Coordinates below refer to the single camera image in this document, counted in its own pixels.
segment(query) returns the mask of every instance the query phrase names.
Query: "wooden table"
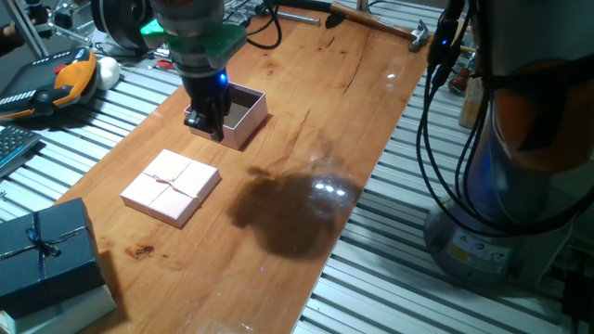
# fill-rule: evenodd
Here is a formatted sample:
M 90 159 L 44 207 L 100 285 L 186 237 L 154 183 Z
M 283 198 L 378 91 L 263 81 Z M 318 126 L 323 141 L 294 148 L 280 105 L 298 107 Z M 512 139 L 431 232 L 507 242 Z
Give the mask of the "wooden table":
M 282 28 L 279 48 L 246 45 L 228 65 L 231 81 L 266 93 L 270 113 L 242 151 L 192 135 L 179 88 L 60 199 L 84 199 L 118 303 L 86 332 L 291 331 L 427 47 L 412 54 L 408 41 L 348 21 Z M 275 39 L 274 29 L 254 36 Z M 120 199 L 164 148 L 223 178 L 182 230 Z

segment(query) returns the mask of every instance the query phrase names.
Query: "electronic equipment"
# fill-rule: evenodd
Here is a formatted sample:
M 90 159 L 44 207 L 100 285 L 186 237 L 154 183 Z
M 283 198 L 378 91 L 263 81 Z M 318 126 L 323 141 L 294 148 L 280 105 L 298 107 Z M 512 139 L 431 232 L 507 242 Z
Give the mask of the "electronic equipment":
M 29 159 L 28 152 L 41 136 L 17 126 L 0 130 L 0 177 L 11 173 Z

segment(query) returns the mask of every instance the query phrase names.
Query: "wire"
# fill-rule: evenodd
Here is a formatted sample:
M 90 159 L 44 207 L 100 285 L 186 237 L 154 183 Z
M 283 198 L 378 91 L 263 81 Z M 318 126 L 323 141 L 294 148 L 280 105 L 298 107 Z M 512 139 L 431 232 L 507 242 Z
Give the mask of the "wire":
M 420 175 L 423 179 L 423 181 L 425 182 L 425 185 L 427 186 L 427 189 L 429 189 L 429 193 L 431 194 L 431 196 L 433 197 L 433 200 L 435 200 L 435 203 L 437 203 L 437 205 L 439 206 L 439 208 L 442 210 L 443 213 L 445 213 L 445 215 L 452 221 L 454 222 L 456 225 L 460 226 L 461 228 L 463 228 L 464 230 L 470 231 L 472 233 L 475 233 L 477 235 L 481 235 L 481 236 L 486 236 L 486 237 L 492 237 L 492 238 L 496 238 L 496 237 L 501 237 L 501 235 L 499 233 L 494 234 L 494 233 L 488 233 L 485 231 L 479 231 L 476 230 L 472 227 L 468 227 L 465 224 L 463 224 L 462 222 L 460 222 L 458 220 L 458 218 L 456 218 L 454 216 L 454 214 L 444 205 L 444 203 L 442 203 L 442 199 L 440 199 L 437 194 L 435 193 L 435 190 L 433 189 L 433 186 L 431 186 L 431 183 L 429 181 L 429 177 L 427 176 L 427 171 L 425 171 L 425 165 L 423 163 L 423 159 L 422 159 L 422 155 L 421 155 L 421 138 L 423 137 L 423 133 L 426 134 L 425 131 L 425 125 L 427 124 L 427 115 L 429 113 L 429 106 L 431 105 L 431 102 L 433 101 L 433 96 L 435 95 L 435 93 L 437 92 L 436 89 L 433 89 L 433 91 L 431 92 L 431 78 L 433 76 L 433 71 L 428 71 L 427 72 L 427 80 L 426 80 L 426 84 L 425 84 L 425 98 L 423 101 L 423 112 L 420 116 L 420 122 L 419 122 L 419 129 L 417 130 L 417 141 L 416 141 L 416 149 L 417 149 L 417 160 L 419 162 L 419 167 L 420 167 Z M 427 146 L 425 145 L 425 148 L 427 149 L 427 154 L 430 154 L 430 149 L 427 148 Z
M 275 14 L 277 14 L 277 13 L 278 13 L 278 6 L 275 7 Z M 268 22 L 265 25 L 263 25 L 262 27 L 256 29 L 253 32 L 248 32 L 248 36 L 255 35 L 258 32 L 263 32 L 266 28 L 268 28 L 270 26 L 270 24 L 272 24 L 272 22 L 274 22 L 274 18 L 271 15 L 270 16 L 270 19 L 268 20 Z
M 282 42 L 282 30 L 280 29 L 280 23 L 278 22 L 278 16 L 277 16 L 278 6 L 276 6 L 275 8 L 273 8 L 270 5 L 270 0 L 265 0 L 265 6 L 266 6 L 266 9 L 268 10 L 268 13 L 270 14 L 271 21 L 273 21 L 275 23 L 275 27 L 277 27 L 277 36 L 278 36 L 277 37 L 277 41 L 273 45 L 261 45 L 261 44 L 256 43 L 253 40 L 251 40 L 251 39 L 248 38 L 248 43 L 251 44 L 251 45 L 253 45 L 253 46 L 255 46 L 255 47 L 261 48 L 263 50 L 272 50 L 272 49 L 277 48 L 280 45 L 280 43 Z M 263 31 L 269 25 L 270 25 L 270 23 L 267 23 L 263 27 L 263 29 L 261 28 L 262 30 L 260 30 L 260 31 Z
M 385 0 L 377 0 L 377 1 L 373 1 L 370 4 L 368 4 L 368 12 L 369 14 L 373 14 L 371 13 L 371 7 L 375 6 L 377 4 L 390 4 L 390 1 L 385 1 Z
M 113 58 L 151 58 L 154 51 L 150 50 L 147 53 L 145 53 L 144 55 L 112 55 L 108 52 L 105 51 L 105 49 L 102 46 L 103 43 L 95 43 L 93 44 L 93 47 L 98 50 L 98 51 L 94 51 L 96 54 L 98 55 L 102 55 L 102 56 L 106 56 L 106 57 L 113 57 Z
M 444 177 L 441 175 L 441 172 L 439 171 L 439 168 L 438 168 L 437 163 L 435 162 L 435 158 L 433 156 L 433 152 L 431 150 L 429 134 L 428 134 L 428 114 L 429 114 L 429 107 L 433 101 L 433 96 L 437 92 L 437 88 L 439 88 L 439 86 L 431 88 L 431 78 L 433 76 L 433 69 L 434 69 L 434 67 L 428 68 L 427 82 L 425 84 L 425 98 L 423 101 L 423 103 L 424 103 L 423 112 L 422 112 L 422 116 L 421 116 L 420 123 L 419 123 L 419 130 L 417 132 L 417 157 L 419 160 L 419 166 L 420 166 L 420 171 L 421 171 L 421 176 L 423 178 L 423 181 L 425 182 L 426 186 L 428 187 L 433 199 L 435 199 L 435 202 L 438 204 L 440 209 L 442 209 L 442 211 L 448 216 L 448 218 L 450 218 L 452 220 L 452 222 L 454 222 L 456 225 L 458 225 L 459 227 L 461 227 L 465 230 L 471 231 L 472 233 L 475 233 L 475 234 L 481 235 L 481 236 L 491 237 L 491 238 L 532 236 L 532 235 L 538 235 L 538 234 L 543 234 L 543 233 L 547 233 L 550 231 L 554 231 L 554 230 L 557 230 L 559 228 L 562 228 L 562 227 L 570 224 L 577 215 L 584 212 L 589 207 L 589 205 L 592 204 L 592 202 L 594 202 L 594 186 L 593 186 L 589 190 L 589 192 L 584 197 L 582 197 L 582 199 L 580 199 L 578 202 L 576 202 L 574 205 L 566 208 L 565 210 L 563 210 L 562 212 L 558 213 L 557 215 L 555 215 L 553 217 L 542 220 L 540 222 L 532 223 L 531 225 L 516 225 L 516 224 L 510 224 L 508 222 L 505 222 L 505 223 L 504 222 L 492 222 L 492 221 L 485 219 L 482 215 L 478 214 L 478 212 L 473 207 L 472 207 L 472 209 L 469 208 L 449 188 L 449 185 L 446 183 Z M 487 81 L 487 83 L 484 84 L 484 96 L 483 96 L 481 107 L 480 107 L 480 114 L 477 118 L 477 121 L 475 122 L 475 125 L 473 126 L 473 128 L 475 128 L 475 135 L 474 135 L 475 142 L 472 145 L 471 154 L 469 156 L 469 162 L 467 163 L 466 169 L 465 169 L 465 178 L 463 180 L 464 187 L 465 187 L 465 197 L 466 197 L 466 200 L 470 203 L 470 205 L 471 205 L 471 202 L 470 202 L 470 198 L 468 197 L 468 182 L 467 182 L 468 181 L 468 171 L 470 168 L 469 164 L 472 163 L 474 153 L 476 151 L 476 148 L 478 147 L 480 135 L 481 135 L 481 132 L 483 131 L 483 125 L 484 125 L 484 119 L 486 117 L 486 111 L 488 109 L 488 101 L 489 101 L 489 97 L 490 97 L 488 92 L 490 92 L 490 90 L 488 89 L 487 85 L 488 85 L 488 81 Z M 434 170 L 441 186 L 445 189 L 448 196 L 452 200 L 454 200 L 454 202 L 465 213 L 467 213 L 471 218 L 477 220 L 478 222 L 480 222 L 481 224 L 483 224 L 487 227 L 490 227 L 493 230 L 496 230 L 497 231 L 496 233 L 479 231 L 479 230 L 473 229 L 473 228 L 463 224 L 459 219 L 457 219 L 452 214 L 452 212 L 449 209 L 446 208 L 446 206 L 437 197 L 437 195 L 435 194 L 435 192 L 433 190 L 433 186 L 431 186 L 429 178 L 427 177 L 427 173 L 425 171 L 425 167 L 422 162 L 422 157 L 420 154 L 420 140 L 421 140 L 421 138 L 424 139 L 425 148 L 427 150 L 427 155 L 429 157 L 431 166 L 433 167 L 433 170 Z M 469 140 L 467 140 L 467 143 L 465 145 L 466 149 L 468 149 L 471 139 L 472 139 L 472 136 L 469 138 Z

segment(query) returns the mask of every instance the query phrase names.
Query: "black cable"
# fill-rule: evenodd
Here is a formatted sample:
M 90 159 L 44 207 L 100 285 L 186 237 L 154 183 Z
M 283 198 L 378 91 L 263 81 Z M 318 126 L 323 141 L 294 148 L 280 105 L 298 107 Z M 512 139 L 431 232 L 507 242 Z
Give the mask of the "black cable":
M 275 6 L 275 14 L 277 14 L 277 13 L 278 13 L 278 6 Z M 270 19 L 268 20 L 268 22 L 265 25 L 263 25 L 262 27 L 256 29 L 253 32 L 248 32 L 248 36 L 251 36 L 251 35 L 254 35 L 254 34 L 258 33 L 258 32 L 264 31 L 266 28 L 268 28 L 270 26 L 270 24 L 272 24 L 272 22 L 274 22 L 274 18 L 271 15 L 270 16 Z
M 144 59 L 144 58 L 152 57 L 152 54 L 154 53 L 154 51 L 150 50 L 144 55 L 112 55 L 105 51 L 103 46 L 101 46 L 101 43 L 95 43 L 93 46 L 95 47 L 96 50 L 98 50 L 98 51 L 93 51 L 94 53 L 96 53 L 98 55 L 105 56 L 105 57 L 112 57 L 112 58 L 141 58 L 141 59 Z
M 497 238 L 497 237 L 501 237 L 500 234 L 493 234 L 493 233 L 488 233 L 488 232 L 484 232 L 484 231 L 479 231 L 476 230 L 474 228 L 468 227 L 465 224 L 463 224 L 461 221 L 458 220 L 458 218 L 456 218 L 454 216 L 454 214 L 448 209 L 446 208 L 446 206 L 444 205 L 444 203 L 442 203 L 442 199 L 440 199 L 437 194 L 435 193 L 435 190 L 433 189 L 433 186 L 431 186 L 431 183 L 429 181 L 429 177 L 427 176 L 427 171 L 425 171 L 425 166 L 423 163 L 423 159 L 422 159 L 422 155 L 421 155 L 421 138 L 423 136 L 423 133 L 425 132 L 425 125 L 427 124 L 427 115 L 429 113 L 429 106 L 431 105 L 431 102 L 433 101 L 433 96 L 435 95 L 435 93 L 437 92 L 436 89 L 433 89 L 433 91 L 430 93 L 430 86 L 431 86 L 431 78 L 433 76 L 433 72 L 432 71 L 428 71 L 427 72 L 427 81 L 425 84 L 425 98 L 423 101 L 423 112 L 420 116 L 420 122 L 419 122 L 419 129 L 417 130 L 417 141 L 416 141 L 416 149 L 417 149 L 417 160 L 419 161 L 419 167 L 420 167 L 420 175 L 423 179 L 423 181 L 425 182 L 425 185 L 427 186 L 427 189 L 429 189 L 429 193 L 431 194 L 431 196 L 433 197 L 433 200 L 435 201 L 435 203 L 437 203 L 437 205 L 439 206 L 439 208 L 442 210 L 443 213 L 445 213 L 445 215 L 452 221 L 454 222 L 454 224 L 458 225 L 459 227 L 463 228 L 464 230 L 470 231 L 472 233 L 475 233 L 477 235 L 480 236 L 485 236 L 485 237 L 491 237 L 491 238 Z
M 481 117 L 480 117 L 480 114 L 481 114 L 480 109 L 484 103 L 485 103 L 485 101 L 481 100 L 481 105 L 479 106 L 479 112 L 477 114 L 476 120 L 474 120 L 474 125 L 472 126 L 471 134 L 468 136 L 466 143 L 464 143 L 464 148 L 462 149 L 462 153 L 460 153 L 460 158 L 458 159 L 458 164 L 456 165 L 456 171 L 454 172 L 454 177 L 455 177 L 454 185 L 455 185 L 455 189 L 456 189 L 456 195 L 458 195 L 459 197 L 462 197 L 461 192 L 460 192 L 460 185 L 459 185 L 460 170 L 462 168 L 462 164 L 464 163 L 464 157 L 466 157 L 466 151 L 471 146 L 471 142 L 477 133 L 479 123 L 483 121 L 483 120 L 481 120 Z M 468 163 L 466 164 L 467 168 L 470 165 L 470 162 L 471 161 L 468 160 Z
M 483 20 L 483 23 L 485 24 L 484 20 L 485 20 L 485 16 L 484 13 L 481 13 L 483 16 L 481 17 L 481 19 Z M 471 13 L 469 13 L 469 15 L 467 16 L 467 18 L 464 20 L 464 26 L 463 26 L 463 31 L 465 30 L 465 28 L 468 25 L 468 21 L 470 19 Z M 459 46 L 459 43 L 461 42 L 461 37 L 458 37 L 458 40 L 456 41 L 455 45 Z M 482 39 L 483 42 L 487 42 L 488 43 L 488 37 L 483 37 Z M 488 59 L 484 64 L 485 66 L 487 66 L 488 64 L 490 64 L 490 60 Z M 485 219 L 483 216 L 481 216 L 480 214 L 478 214 L 478 212 L 475 211 L 474 208 L 469 208 L 464 202 L 462 202 L 461 199 L 459 199 L 453 192 L 452 190 L 449 188 L 449 185 L 447 184 L 447 182 L 445 181 L 444 177 L 441 175 L 441 172 L 439 171 L 439 168 L 437 166 L 437 163 L 435 162 L 435 158 L 433 156 L 433 152 L 431 150 L 431 144 L 429 141 L 429 134 L 428 134 L 428 114 L 429 114 L 429 106 L 431 105 L 431 102 L 433 101 L 433 96 L 437 91 L 437 88 L 439 88 L 439 85 L 433 87 L 433 89 L 431 89 L 431 84 L 432 84 L 432 80 L 431 77 L 433 76 L 433 67 L 428 68 L 428 76 L 427 76 L 427 82 L 425 84 L 425 99 L 424 99 L 424 106 L 423 106 L 423 115 L 420 119 L 420 124 L 419 124 L 419 131 L 417 133 L 417 150 L 418 150 L 418 159 L 419 159 L 419 165 L 420 165 L 420 169 L 421 169 L 421 175 L 423 176 L 423 180 L 425 182 L 425 184 L 427 185 L 428 189 L 430 190 L 433 199 L 435 199 L 435 201 L 437 202 L 437 204 L 440 206 L 440 208 L 442 209 L 442 211 L 457 225 L 459 225 L 460 227 L 467 229 L 473 233 L 482 235 L 482 236 L 487 236 L 487 237 L 492 237 L 492 238 L 496 238 L 496 237 L 516 237 L 516 236 L 529 236 L 529 235 L 536 235 L 536 234 L 542 234 L 542 233 L 546 233 L 549 231 L 553 231 L 559 228 L 564 227 L 565 225 L 569 224 L 572 219 L 580 214 L 581 212 L 585 211 L 589 205 L 594 202 L 594 187 L 592 187 L 589 192 L 581 199 L 579 200 L 577 203 L 575 203 L 574 205 L 570 206 L 569 208 L 565 209 L 564 211 L 560 212 L 559 214 L 549 218 L 549 219 L 545 219 L 541 222 L 536 222 L 533 225 L 516 225 L 516 224 L 508 224 L 507 227 L 504 227 L 505 225 L 502 224 L 501 222 L 491 222 L 487 219 Z M 473 128 L 475 128 L 475 135 L 474 135 L 474 140 L 475 142 L 473 143 L 472 149 L 471 149 L 471 155 L 469 156 L 469 162 L 467 163 L 467 168 L 465 169 L 465 178 L 463 180 L 464 182 L 464 186 L 465 186 L 465 197 L 466 200 L 469 202 L 469 204 L 471 205 L 470 202 L 470 198 L 468 197 L 468 170 L 470 168 L 469 164 L 471 164 L 472 159 L 474 157 L 474 153 L 476 151 L 476 148 L 478 147 L 478 143 L 480 140 L 480 135 L 481 132 L 483 131 L 483 125 L 484 125 L 484 119 L 486 117 L 486 111 L 488 109 L 488 101 L 489 101 L 489 95 L 488 92 L 490 92 L 490 90 L 488 89 L 487 84 L 484 84 L 484 96 L 482 99 L 482 103 L 481 103 L 481 107 L 480 107 L 480 114 L 478 115 L 477 121 L 475 122 L 475 125 L 473 126 Z M 443 205 L 443 203 L 441 203 L 441 200 L 439 198 L 437 198 L 437 196 L 435 195 L 434 191 L 433 191 L 433 187 L 431 186 L 430 182 L 429 182 L 429 178 L 427 177 L 424 165 L 422 163 L 422 157 L 420 155 L 420 139 L 423 137 L 424 139 L 424 143 L 425 143 L 425 148 L 427 150 L 427 155 L 429 157 L 431 166 L 433 167 L 433 170 L 440 182 L 440 184 L 444 187 L 445 191 L 447 192 L 448 196 L 454 200 L 456 202 L 456 204 L 465 212 L 467 213 L 470 217 L 472 217 L 473 219 L 476 219 L 477 221 L 479 221 L 480 223 L 482 223 L 485 226 L 488 226 L 496 231 L 499 231 L 499 233 L 485 233 L 483 231 L 477 231 L 477 230 L 473 230 L 472 228 L 466 226 L 465 224 L 463 224 L 462 222 L 460 222 L 458 219 L 456 219 L 454 217 L 454 215 Z M 468 149 L 468 145 L 470 144 L 470 142 L 472 141 L 472 136 L 469 137 L 469 140 L 467 141 L 466 145 L 465 145 L 465 150 Z
M 277 27 L 277 34 L 278 34 L 277 41 L 273 45 L 261 45 L 261 44 L 256 43 L 253 40 L 248 38 L 248 43 L 255 47 L 261 48 L 263 50 L 272 50 L 272 49 L 277 48 L 280 45 L 280 43 L 282 42 L 282 30 L 280 29 L 280 22 L 278 22 L 278 16 L 277 16 L 278 6 L 276 6 L 276 8 L 273 9 L 273 7 L 270 5 L 270 0 L 265 0 L 265 6 L 266 6 L 266 9 L 268 10 L 268 13 L 270 14 L 271 20 L 275 23 L 275 26 Z
M 373 2 L 369 3 L 368 4 L 368 12 L 369 12 L 369 14 L 373 14 L 373 13 L 371 13 L 371 7 L 372 6 L 375 6 L 377 4 L 390 4 L 390 1 L 376 0 L 376 1 L 373 1 Z

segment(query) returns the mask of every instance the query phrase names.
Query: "hammer handle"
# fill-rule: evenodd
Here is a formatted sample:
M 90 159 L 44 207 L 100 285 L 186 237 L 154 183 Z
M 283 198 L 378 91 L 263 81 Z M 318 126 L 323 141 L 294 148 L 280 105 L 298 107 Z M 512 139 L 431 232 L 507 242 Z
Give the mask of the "hammer handle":
M 364 11 L 350 8 L 349 6 L 345 6 L 336 1 L 332 3 L 330 9 L 333 12 L 342 13 L 346 15 L 347 19 L 355 21 L 357 23 L 361 23 L 364 26 L 368 26 L 369 28 L 373 28 L 381 32 L 388 32 L 398 37 L 406 38 L 409 41 L 414 41 L 416 39 L 416 37 L 411 34 L 411 31 L 406 31 L 404 29 L 397 28 L 393 25 L 381 21 L 381 19 L 375 15 L 371 15 Z

